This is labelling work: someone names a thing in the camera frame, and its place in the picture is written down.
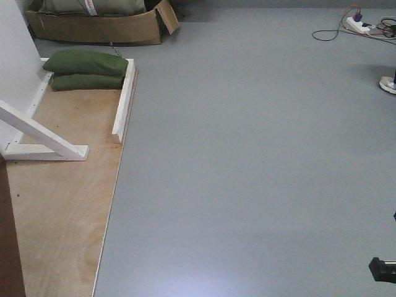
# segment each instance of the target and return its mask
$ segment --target label on bag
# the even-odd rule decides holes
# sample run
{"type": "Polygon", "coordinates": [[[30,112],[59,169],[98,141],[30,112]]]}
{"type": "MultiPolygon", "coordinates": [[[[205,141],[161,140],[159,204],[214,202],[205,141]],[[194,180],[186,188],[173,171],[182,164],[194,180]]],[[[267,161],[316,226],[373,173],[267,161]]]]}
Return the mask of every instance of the label on bag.
{"type": "Polygon", "coordinates": [[[85,6],[87,6],[90,15],[98,15],[92,0],[85,0],[85,6]]]}

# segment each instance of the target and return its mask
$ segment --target plywood board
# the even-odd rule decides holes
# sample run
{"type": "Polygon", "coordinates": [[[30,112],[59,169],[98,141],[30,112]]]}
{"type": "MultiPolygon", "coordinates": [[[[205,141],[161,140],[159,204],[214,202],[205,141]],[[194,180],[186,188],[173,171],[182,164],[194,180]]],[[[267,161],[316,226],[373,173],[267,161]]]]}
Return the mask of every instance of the plywood board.
{"type": "Polygon", "coordinates": [[[121,158],[111,136],[120,92],[48,90],[34,117],[88,144],[87,161],[7,164],[27,297],[92,295],[121,158]]]}

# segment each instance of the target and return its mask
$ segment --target green cushion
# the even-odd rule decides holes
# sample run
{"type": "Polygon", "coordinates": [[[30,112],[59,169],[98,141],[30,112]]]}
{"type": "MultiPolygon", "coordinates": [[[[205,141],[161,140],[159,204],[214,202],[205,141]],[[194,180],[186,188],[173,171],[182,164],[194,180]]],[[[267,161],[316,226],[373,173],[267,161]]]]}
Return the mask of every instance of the green cushion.
{"type": "Polygon", "coordinates": [[[51,88],[54,91],[98,89],[98,88],[122,88],[124,76],[106,76],[97,74],[54,74],[51,88]]]}
{"type": "MultiPolygon", "coordinates": [[[[134,15],[145,12],[144,0],[93,0],[98,14],[134,15]]],[[[86,12],[84,0],[44,0],[43,12],[86,12]]]]}
{"type": "Polygon", "coordinates": [[[125,75],[128,61],[112,54],[66,49],[58,51],[44,63],[43,68],[57,74],[87,73],[99,75],[125,75]]]}

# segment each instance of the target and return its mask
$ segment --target black object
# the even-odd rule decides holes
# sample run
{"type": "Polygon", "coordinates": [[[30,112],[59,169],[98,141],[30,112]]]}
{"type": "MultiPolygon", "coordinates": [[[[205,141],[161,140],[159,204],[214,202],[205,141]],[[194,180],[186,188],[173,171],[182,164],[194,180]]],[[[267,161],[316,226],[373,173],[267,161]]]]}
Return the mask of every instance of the black object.
{"type": "Polygon", "coordinates": [[[159,2],[160,0],[144,0],[144,5],[147,11],[151,11],[159,2]]]}
{"type": "Polygon", "coordinates": [[[360,22],[362,17],[363,17],[363,16],[358,12],[358,13],[356,13],[356,14],[353,16],[353,20],[354,20],[355,22],[360,22]]]}
{"type": "Polygon", "coordinates": [[[396,261],[372,258],[369,268],[376,282],[396,283],[396,261]]]}

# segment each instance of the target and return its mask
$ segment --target white wall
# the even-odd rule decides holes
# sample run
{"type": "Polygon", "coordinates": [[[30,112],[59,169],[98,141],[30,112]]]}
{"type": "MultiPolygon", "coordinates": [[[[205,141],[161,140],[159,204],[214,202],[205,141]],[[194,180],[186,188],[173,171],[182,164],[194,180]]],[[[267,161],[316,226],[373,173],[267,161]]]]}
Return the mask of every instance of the white wall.
{"type": "MultiPolygon", "coordinates": [[[[41,59],[15,0],[2,0],[0,99],[26,112],[41,84],[41,59]]],[[[0,120],[0,147],[16,130],[0,120]]]]}

